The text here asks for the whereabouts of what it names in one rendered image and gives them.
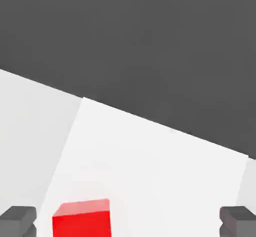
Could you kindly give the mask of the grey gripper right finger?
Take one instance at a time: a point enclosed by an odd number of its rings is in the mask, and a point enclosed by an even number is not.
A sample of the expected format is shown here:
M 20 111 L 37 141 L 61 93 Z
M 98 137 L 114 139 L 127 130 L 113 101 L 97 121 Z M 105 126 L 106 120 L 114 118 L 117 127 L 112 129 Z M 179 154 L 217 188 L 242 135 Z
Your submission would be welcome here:
M 222 206 L 219 237 L 256 237 L 256 215 L 245 206 Z

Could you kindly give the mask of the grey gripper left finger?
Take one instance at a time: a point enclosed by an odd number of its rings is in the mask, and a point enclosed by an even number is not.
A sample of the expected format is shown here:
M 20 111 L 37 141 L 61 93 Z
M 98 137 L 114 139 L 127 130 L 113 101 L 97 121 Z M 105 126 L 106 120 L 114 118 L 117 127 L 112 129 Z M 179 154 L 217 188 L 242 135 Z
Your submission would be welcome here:
M 34 206 L 11 206 L 0 215 L 0 237 L 37 237 Z

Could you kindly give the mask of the small red cube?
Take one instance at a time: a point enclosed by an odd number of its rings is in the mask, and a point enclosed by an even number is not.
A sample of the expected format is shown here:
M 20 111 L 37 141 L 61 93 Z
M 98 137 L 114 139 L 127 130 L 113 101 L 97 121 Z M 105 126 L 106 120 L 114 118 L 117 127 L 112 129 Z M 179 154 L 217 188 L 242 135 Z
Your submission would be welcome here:
M 67 202 L 52 216 L 53 237 L 112 237 L 108 199 Z

